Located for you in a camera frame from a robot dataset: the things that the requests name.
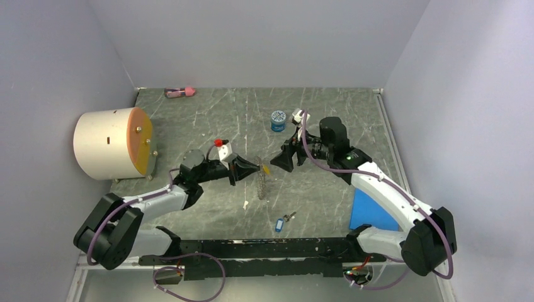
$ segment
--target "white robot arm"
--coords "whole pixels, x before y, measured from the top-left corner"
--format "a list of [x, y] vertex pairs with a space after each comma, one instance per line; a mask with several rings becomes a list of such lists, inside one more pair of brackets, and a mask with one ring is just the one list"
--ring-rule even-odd
[[[306, 111], [297, 109], [292, 123], [295, 133], [281, 146], [271, 160], [287, 172], [293, 171], [293, 155], [297, 165], [310, 159], [324, 170], [334, 173], [347, 184], [369, 195], [399, 224], [399, 231], [380, 230], [362, 225], [347, 239], [359, 254], [382, 254], [403, 260], [416, 274], [426, 276], [456, 252], [456, 235], [452, 214], [444, 207], [437, 210], [403, 190], [386, 176], [362, 150], [352, 147], [346, 127], [338, 117], [319, 122], [320, 136], [306, 131]], [[323, 166], [317, 160], [325, 160]]]
[[106, 269], [116, 268], [127, 257], [179, 254], [177, 235], [163, 226], [151, 230], [139, 230], [139, 226], [194, 205], [203, 193], [202, 182], [228, 177], [235, 186], [236, 181], [260, 170], [259, 165], [233, 153], [227, 140], [216, 140], [214, 146], [219, 159], [210, 160], [198, 149], [188, 151], [179, 174], [174, 179], [170, 176], [169, 185], [161, 189], [122, 198], [104, 195], [76, 233], [74, 245], [87, 253], [90, 264]]

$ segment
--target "metal frame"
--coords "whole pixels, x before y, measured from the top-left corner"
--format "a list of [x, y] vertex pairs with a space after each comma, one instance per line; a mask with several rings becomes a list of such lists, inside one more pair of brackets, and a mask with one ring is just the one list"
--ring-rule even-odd
[[[400, 185], [406, 189], [408, 193], [411, 194], [410, 187], [408, 185], [408, 180], [406, 177], [406, 173], [404, 172], [404, 167], [402, 166], [401, 157], [399, 155], [399, 151], [397, 149], [397, 145], [395, 143], [395, 138], [393, 136], [393, 132], [391, 130], [391, 126], [389, 124], [389, 119], [387, 118], [385, 107], [383, 105], [382, 96], [380, 93], [375, 93], [373, 96], [377, 102], [377, 106], [379, 108], [380, 116], [383, 120], [384, 129], [389, 134], [387, 137], [388, 144], [390, 146], [393, 160], [395, 165], [397, 166], [397, 173], [399, 175], [400, 179]], [[269, 258], [269, 260], [283, 260], [286, 258]], [[234, 259], [239, 261], [247, 261], [250, 259]], [[118, 266], [116, 269], [123, 270], [150, 270], [154, 271], [155, 269], [161, 268], [165, 265], [154, 265], [154, 266], [140, 266], [139, 265], [140, 257], [131, 257], [126, 259], [120, 266]], [[343, 267], [353, 267], [361, 265], [361, 262], [343, 262], [341, 264]], [[396, 262], [390, 262], [388, 265], [393, 266], [401, 266], [404, 264], [396, 263]], [[383, 262], [371, 262], [368, 264], [368, 266], [373, 266], [373, 269], [380, 269], [380, 267], [383, 266]], [[439, 270], [443, 271], [446, 270], [446, 265], [440, 266]], [[74, 273], [74, 277], [72, 278], [71, 287], [69, 289], [69, 293], [67, 295], [66, 302], [79, 302], [81, 298], [81, 294], [83, 291], [83, 288], [85, 286], [85, 282], [88, 276], [88, 272], [91, 270], [103, 270], [104, 267], [100, 265], [96, 266], [89, 266], [86, 262], [86, 255], [85, 253], [80, 253], [80, 256], [78, 258], [78, 262], [76, 264], [76, 270]], [[437, 278], [439, 289], [441, 291], [441, 295], [443, 297], [444, 302], [456, 302], [455, 295], [452, 289], [452, 285], [449, 280], [444, 280], [441, 278]]]

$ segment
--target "cable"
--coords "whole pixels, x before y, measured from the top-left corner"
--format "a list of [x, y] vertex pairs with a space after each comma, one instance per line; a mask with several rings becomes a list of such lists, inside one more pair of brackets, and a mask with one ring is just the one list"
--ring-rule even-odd
[[213, 148], [215, 148], [215, 144], [212, 144], [210, 148], [208, 148], [208, 152], [206, 152], [206, 159], [210, 159], [210, 153], [212, 153]]
[[217, 263], [217, 265], [219, 265], [220, 267], [220, 270], [222, 272], [222, 283], [220, 285], [220, 288], [219, 290], [215, 293], [215, 295], [213, 295], [211, 298], [208, 298], [206, 300], [191, 300], [191, 299], [188, 299], [188, 298], [185, 298], [185, 297], [182, 297], [166, 288], [164, 288], [163, 286], [159, 285], [156, 281], [156, 275], [158, 272], [161, 272], [161, 271], [176, 271], [176, 272], [182, 272], [183, 273], [183, 270], [178, 268], [178, 267], [174, 267], [174, 266], [166, 266], [166, 267], [162, 267], [160, 269], [158, 269], [157, 271], [154, 272], [154, 274], [152, 275], [152, 282], [154, 283], [154, 289], [157, 288], [159, 289], [160, 291], [166, 293], [166, 294], [170, 294], [171, 296], [175, 297], [175, 298], [178, 298], [178, 299], [182, 299], [183, 301], [186, 301], [186, 302], [209, 302], [213, 299], [215, 299], [221, 292], [222, 292], [222, 289], [224, 288], [224, 283], [226, 282], [226, 271], [224, 270], [224, 266], [222, 265], [222, 263], [217, 259], [215, 258], [214, 256], [210, 255], [210, 254], [206, 254], [206, 253], [191, 253], [191, 254], [185, 254], [185, 255], [180, 255], [180, 256], [176, 256], [176, 257], [160, 257], [160, 259], [162, 260], [176, 260], [176, 259], [182, 259], [182, 258], [185, 258], [185, 257], [193, 257], [193, 256], [204, 256], [204, 257], [208, 257], [210, 259], [213, 259], [215, 261], [215, 263]]
[[[333, 172], [333, 173], [363, 174], [363, 175], [367, 175], [367, 176], [370, 176], [370, 177], [373, 177], [373, 178], [376, 178], [376, 179], [380, 179], [379, 175], [371, 173], [371, 172], [367, 172], [367, 171], [333, 169], [333, 168], [330, 168], [330, 167], [322, 165], [318, 160], [313, 158], [312, 154], [310, 153], [310, 150], [308, 150], [308, 143], [306, 142], [306, 120], [307, 120], [307, 117], [308, 117], [308, 111], [307, 110], [303, 110], [303, 113], [302, 113], [302, 131], [303, 131], [303, 135], [301, 137], [302, 137], [302, 143], [304, 145], [304, 151], [306, 152], [306, 155], [308, 156], [308, 158], [310, 159], [311, 162], [313, 162], [319, 168], [321, 168], [321, 169], [323, 169], [325, 171]], [[411, 206], [415, 206], [416, 205], [416, 203], [410, 198], [410, 196], [408, 196], [408, 194], [406, 192], [404, 192], [404, 190], [401, 187], [399, 187], [396, 183], [394, 183], [393, 181], [390, 181], [389, 179], [386, 179], [386, 178], [382, 179], [381, 181], [383, 181], [384, 183], [388, 184], [390, 187], [395, 189], [400, 195], [402, 195], [402, 197], [404, 197], [404, 199], [406, 199], [406, 201], [408, 201], [408, 203]], [[451, 249], [450, 249], [450, 245], [449, 245], [449, 243], [447, 241], [447, 238], [445, 237], [445, 234], [443, 233], [441, 228], [438, 226], [438, 224], [434, 221], [434, 219], [432, 219], [432, 217], [430, 217], [421, 208], [418, 208], [418, 212], [420, 214], [422, 214], [428, 220], [428, 222], [430, 222], [432, 227], [434, 227], [434, 229], [438, 232], [438, 235], [440, 236], [440, 239], [443, 242], [443, 245], [445, 247], [445, 253], [447, 255], [447, 263], [448, 263], [448, 269], [449, 269], [448, 274], [447, 275], [443, 275], [442, 273], [436, 271], [435, 269], [432, 270], [432, 271], [434, 272], [434, 274], [436, 274], [437, 276], [439, 276], [439, 277], [441, 277], [443, 279], [451, 279], [452, 275], [453, 275], [453, 272], [454, 272], [454, 269], [453, 269], [453, 262], [452, 262], [452, 252], [451, 252]]]
[[363, 289], [366, 289], [368, 291], [381, 291], [383, 289], [392, 288], [395, 285], [397, 285], [399, 282], [401, 282], [404, 279], [404, 277], [406, 277], [406, 275], [408, 275], [409, 272], [410, 272], [410, 269], [408, 267], [406, 267], [406, 269], [404, 270], [402, 275], [400, 275], [400, 277], [397, 278], [397, 280], [391, 282], [390, 284], [384, 285], [384, 286], [364, 286]]
[[386, 256], [386, 255], [383, 255], [387, 260], [391, 261], [391, 262], [396, 262], [396, 263], [404, 263], [403, 260], [400, 260], [400, 259], [395, 259], [395, 258], [391, 258], [389, 256]]
[[339, 253], [338, 255], [336, 256], [323, 256], [323, 255], [317, 255], [318, 257], [322, 257], [322, 258], [326, 258], [326, 259], [334, 259], [334, 258], [338, 258], [340, 257], [341, 255], [347, 253], [349, 251], [349, 249], [347, 248], [346, 250], [342, 251], [341, 253]]
[[358, 269], [362, 269], [367, 264], [367, 262], [369, 262], [369, 260], [371, 260], [371, 256], [365, 257], [363, 263], [360, 266], [353, 267], [352, 270], [357, 271]]
[[366, 285], [367, 283], [369, 283], [369, 279], [367, 279], [367, 276], [364, 276], [364, 275], [344, 275], [345, 277], [345, 280], [347, 280], [350, 284], [350, 286], [352, 287], [352, 285], [358, 285], [358, 286], [362, 286], [362, 285]]
[[[180, 268], [180, 262], [182, 262], [182, 259], [178, 260], [178, 262], [176, 263], [176, 267], [177, 267], [177, 268]], [[178, 273], [178, 275], [179, 275], [180, 277], [182, 276], [181, 271], [178, 271], [177, 273]]]

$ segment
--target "white cylinder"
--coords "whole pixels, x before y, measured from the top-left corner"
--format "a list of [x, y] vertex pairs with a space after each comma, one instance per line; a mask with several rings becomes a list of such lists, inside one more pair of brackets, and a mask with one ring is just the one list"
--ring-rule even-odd
[[97, 180], [149, 175], [155, 143], [150, 118], [137, 107], [85, 113], [73, 139], [78, 164]]

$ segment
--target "gray wall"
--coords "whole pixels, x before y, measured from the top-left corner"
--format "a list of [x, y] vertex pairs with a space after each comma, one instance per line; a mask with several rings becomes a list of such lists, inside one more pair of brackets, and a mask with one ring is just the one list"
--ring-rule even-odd
[[137, 87], [383, 87], [428, 0], [89, 0]]
[[0, 299], [64, 301], [72, 238], [110, 187], [77, 165], [74, 126], [135, 91], [86, 1], [3, 1], [0, 28]]
[[534, 301], [533, 20], [432, 0], [385, 87], [413, 191], [455, 215], [459, 301]]

